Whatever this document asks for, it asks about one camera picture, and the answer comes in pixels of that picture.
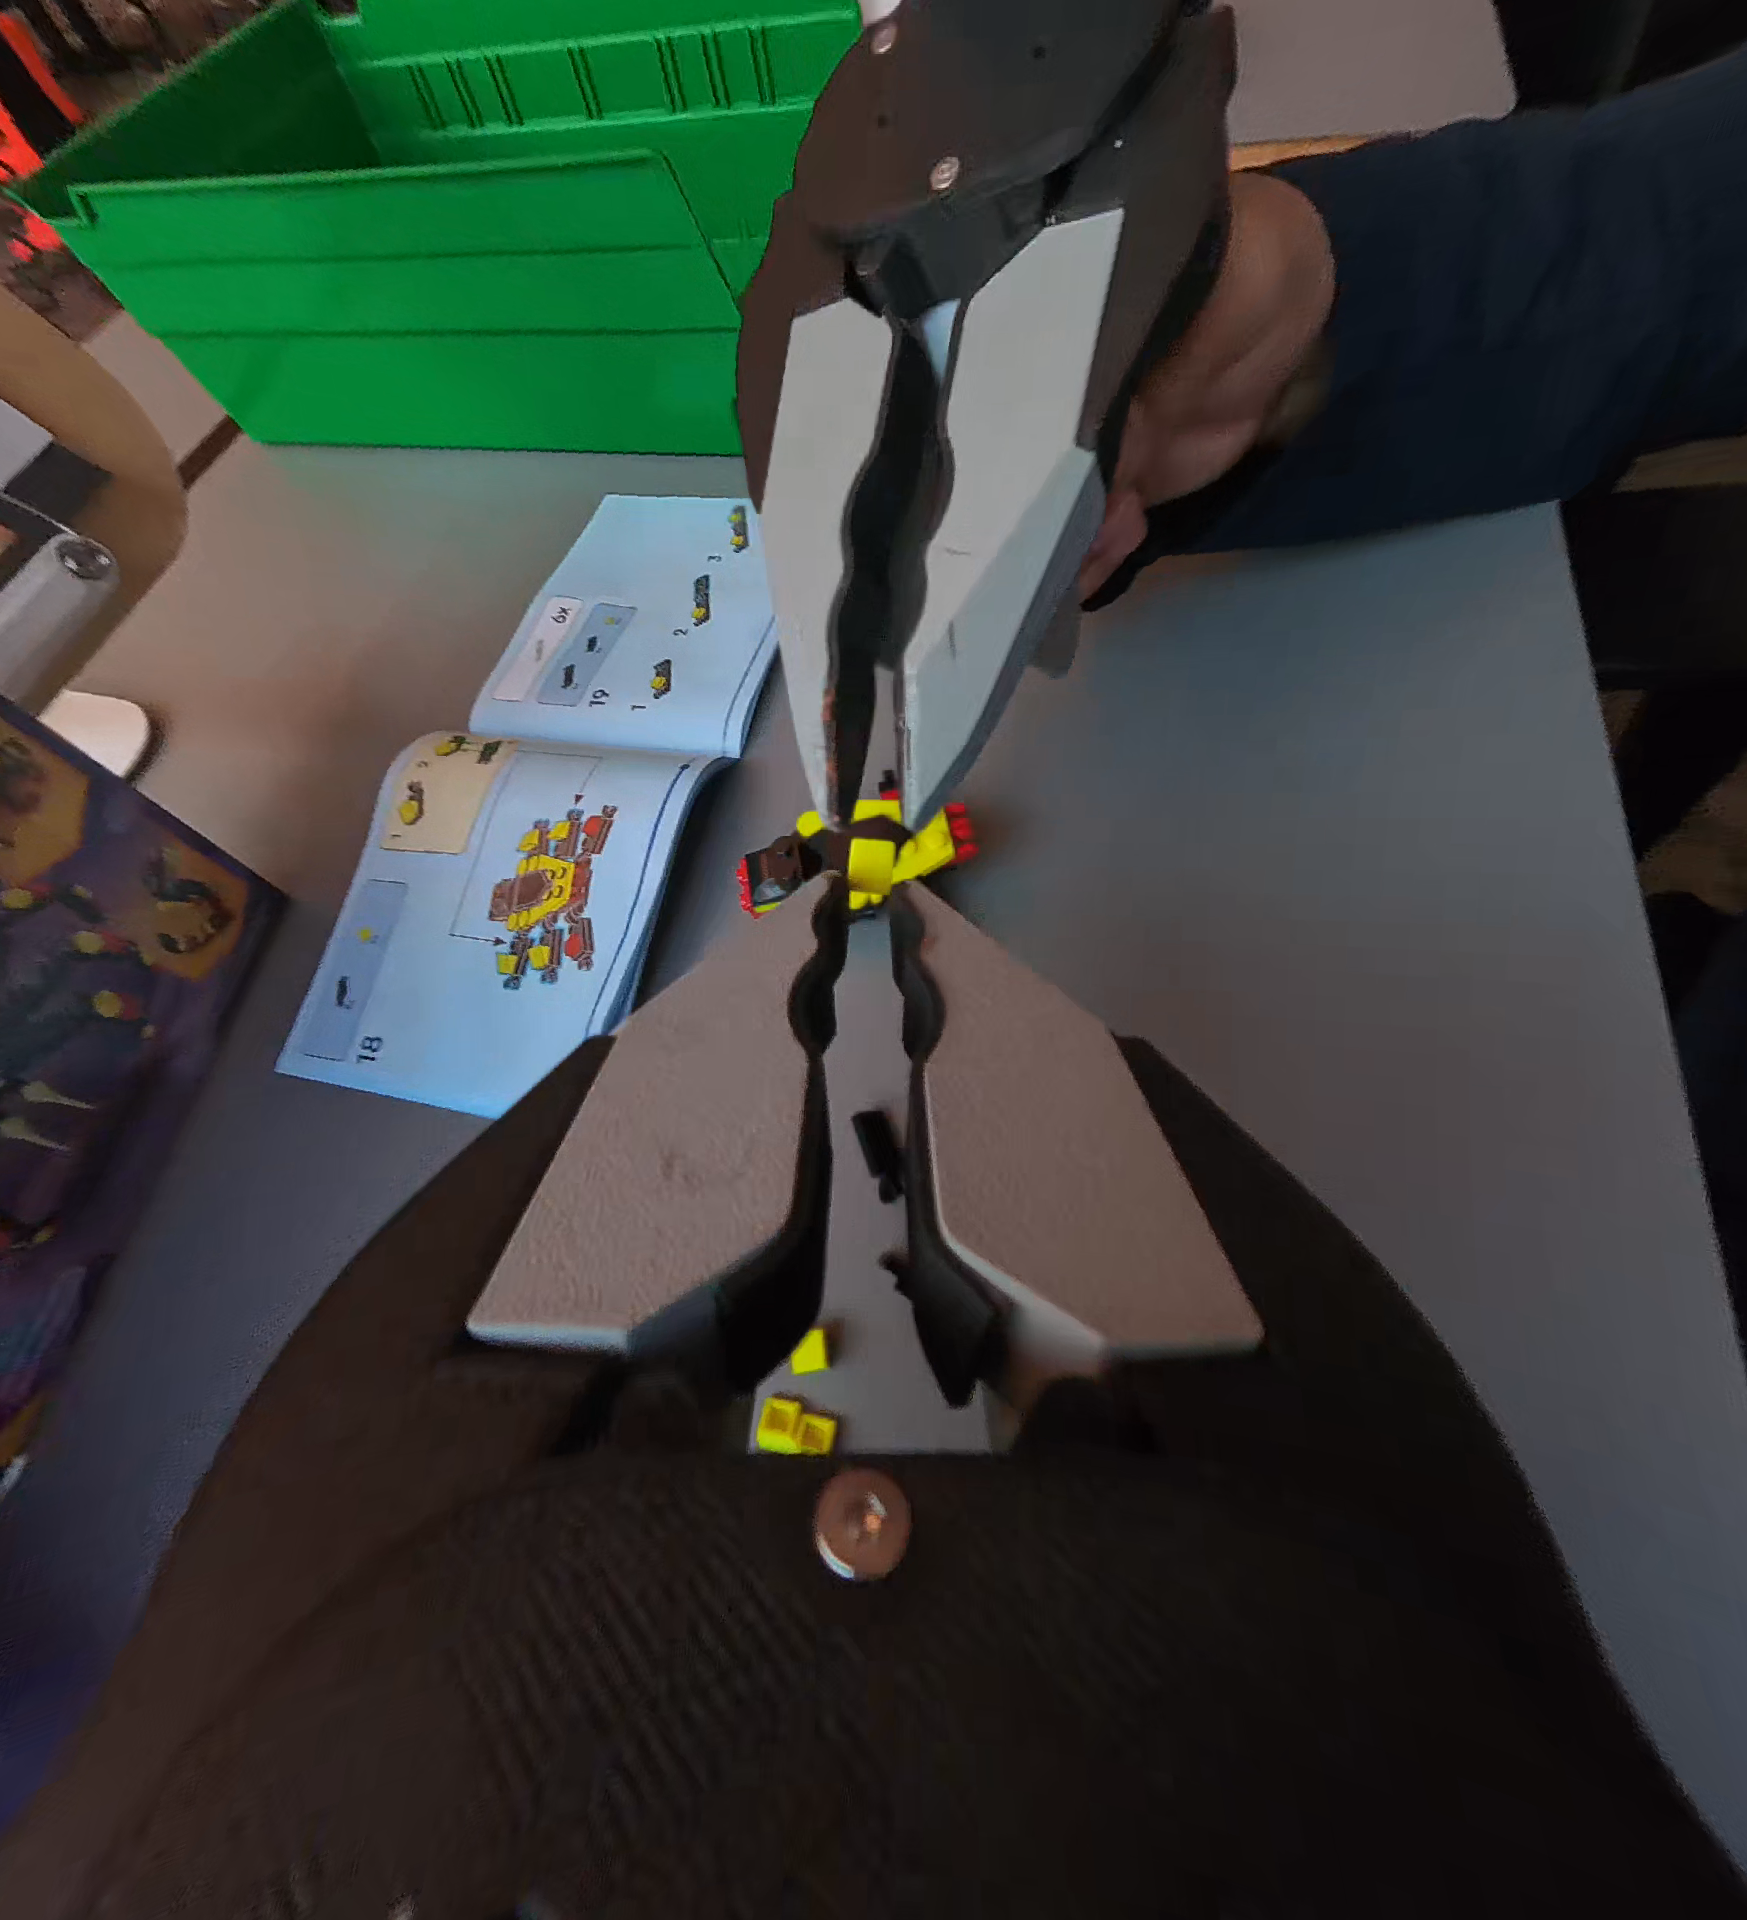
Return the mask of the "lego set box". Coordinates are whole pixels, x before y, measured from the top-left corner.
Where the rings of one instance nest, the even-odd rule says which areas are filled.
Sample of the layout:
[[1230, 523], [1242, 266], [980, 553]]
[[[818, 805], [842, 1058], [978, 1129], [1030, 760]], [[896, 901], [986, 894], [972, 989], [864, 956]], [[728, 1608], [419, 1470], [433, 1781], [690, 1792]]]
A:
[[285, 906], [0, 694], [0, 1470]]

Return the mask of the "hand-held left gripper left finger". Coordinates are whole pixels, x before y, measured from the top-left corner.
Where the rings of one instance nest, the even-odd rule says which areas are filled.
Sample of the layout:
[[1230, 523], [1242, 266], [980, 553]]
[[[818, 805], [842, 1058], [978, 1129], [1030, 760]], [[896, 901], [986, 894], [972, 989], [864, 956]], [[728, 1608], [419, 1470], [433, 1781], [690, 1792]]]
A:
[[756, 1387], [822, 1303], [832, 1038], [818, 876], [620, 1026], [469, 1333]]

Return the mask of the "curved wooden panel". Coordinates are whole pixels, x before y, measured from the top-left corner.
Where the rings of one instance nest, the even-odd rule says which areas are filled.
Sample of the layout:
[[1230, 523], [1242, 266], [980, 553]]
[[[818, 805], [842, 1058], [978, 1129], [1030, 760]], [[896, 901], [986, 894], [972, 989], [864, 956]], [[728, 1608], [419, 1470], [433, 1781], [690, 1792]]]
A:
[[59, 661], [41, 670], [41, 680], [57, 688], [87, 668], [177, 562], [189, 498], [167, 439], [119, 376], [3, 281], [0, 401], [107, 473], [71, 525], [115, 553], [121, 586]]

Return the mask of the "metal cylinder post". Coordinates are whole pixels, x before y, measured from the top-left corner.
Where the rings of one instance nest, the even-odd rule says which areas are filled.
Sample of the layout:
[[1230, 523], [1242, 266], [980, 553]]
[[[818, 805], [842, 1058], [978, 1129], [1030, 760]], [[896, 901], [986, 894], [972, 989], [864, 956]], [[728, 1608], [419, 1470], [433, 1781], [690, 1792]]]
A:
[[0, 587], [0, 696], [43, 712], [83, 668], [121, 589], [117, 556], [75, 534], [49, 539]]

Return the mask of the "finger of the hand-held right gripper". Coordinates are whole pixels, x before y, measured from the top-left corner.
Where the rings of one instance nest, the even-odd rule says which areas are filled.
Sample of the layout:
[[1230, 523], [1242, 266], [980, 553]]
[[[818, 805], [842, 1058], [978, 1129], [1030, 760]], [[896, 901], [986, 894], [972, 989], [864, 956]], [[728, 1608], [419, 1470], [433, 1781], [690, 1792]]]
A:
[[902, 807], [964, 777], [1044, 637], [1104, 505], [1082, 425], [1124, 236], [1118, 205], [1054, 221], [964, 299], [942, 381], [950, 487], [900, 659]]
[[820, 815], [860, 800], [882, 683], [906, 640], [898, 529], [880, 470], [894, 326], [856, 299], [790, 324], [764, 491], [764, 542], [802, 774]]

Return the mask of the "person's right forearm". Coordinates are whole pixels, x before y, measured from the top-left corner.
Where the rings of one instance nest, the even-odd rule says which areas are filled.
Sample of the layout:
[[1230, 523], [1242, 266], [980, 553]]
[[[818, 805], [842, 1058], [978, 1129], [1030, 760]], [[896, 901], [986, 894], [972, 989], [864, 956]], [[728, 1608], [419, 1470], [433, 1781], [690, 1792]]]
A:
[[1272, 173], [1334, 256], [1324, 399], [1244, 478], [1162, 509], [1164, 549], [1514, 512], [1747, 434], [1747, 43], [1600, 105]]

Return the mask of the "person's right hand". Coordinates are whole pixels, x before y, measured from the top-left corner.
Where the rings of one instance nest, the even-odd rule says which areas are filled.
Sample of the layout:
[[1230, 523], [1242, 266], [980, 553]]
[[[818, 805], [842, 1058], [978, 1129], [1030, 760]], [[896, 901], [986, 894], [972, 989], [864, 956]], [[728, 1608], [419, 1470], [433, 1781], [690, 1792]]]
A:
[[1084, 601], [1146, 542], [1152, 509], [1298, 431], [1326, 379], [1334, 297], [1336, 259], [1316, 203], [1276, 171], [1236, 171], [1214, 289], [1130, 399], [1102, 525], [1078, 574]]

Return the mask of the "yellow black lego model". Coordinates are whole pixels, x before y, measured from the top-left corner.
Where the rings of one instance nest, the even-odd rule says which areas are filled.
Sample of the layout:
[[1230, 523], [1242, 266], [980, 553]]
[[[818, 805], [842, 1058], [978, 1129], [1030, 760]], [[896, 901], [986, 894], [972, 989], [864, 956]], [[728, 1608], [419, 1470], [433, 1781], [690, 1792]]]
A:
[[848, 912], [876, 912], [898, 885], [974, 859], [980, 852], [976, 824], [966, 804], [950, 801], [920, 828], [902, 820], [898, 789], [884, 786], [862, 798], [846, 826], [830, 826], [822, 814], [804, 811], [790, 831], [764, 847], [746, 852], [738, 865], [742, 907], [758, 917], [790, 900], [824, 873], [848, 884]]

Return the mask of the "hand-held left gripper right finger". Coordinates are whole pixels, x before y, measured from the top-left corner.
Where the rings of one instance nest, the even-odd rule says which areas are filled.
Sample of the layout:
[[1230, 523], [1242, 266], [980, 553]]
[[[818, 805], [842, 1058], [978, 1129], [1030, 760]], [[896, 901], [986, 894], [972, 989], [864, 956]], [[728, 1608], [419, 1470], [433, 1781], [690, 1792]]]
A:
[[942, 1398], [1266, 1340], [1112, 1029], [938, 895], [888, 900], [908, 1058], [900, 1288]]

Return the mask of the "lego instruction booklet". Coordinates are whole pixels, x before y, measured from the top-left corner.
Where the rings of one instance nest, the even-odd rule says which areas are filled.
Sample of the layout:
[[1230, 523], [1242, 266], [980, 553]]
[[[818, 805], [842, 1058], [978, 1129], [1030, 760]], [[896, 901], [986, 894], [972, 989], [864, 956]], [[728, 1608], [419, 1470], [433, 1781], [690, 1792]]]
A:
[[774, 659], [746, 498], [607, 495], [469, 722], [391, 765], [277, 1067], [495, 1120], [611, 1034]]

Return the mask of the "green plastic storage bin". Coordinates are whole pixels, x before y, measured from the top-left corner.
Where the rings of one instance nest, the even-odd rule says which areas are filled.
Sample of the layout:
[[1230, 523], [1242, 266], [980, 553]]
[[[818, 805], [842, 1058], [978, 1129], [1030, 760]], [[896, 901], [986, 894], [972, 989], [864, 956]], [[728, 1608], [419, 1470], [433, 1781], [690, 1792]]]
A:
[[397, 166], [662, 155], [720, 250], [764, 242], [812, 105], [862, 32], [844, 2], [313, 6]]
[[29, 197], [263, 443], [740, 450], [736, 295], [658, 153]]

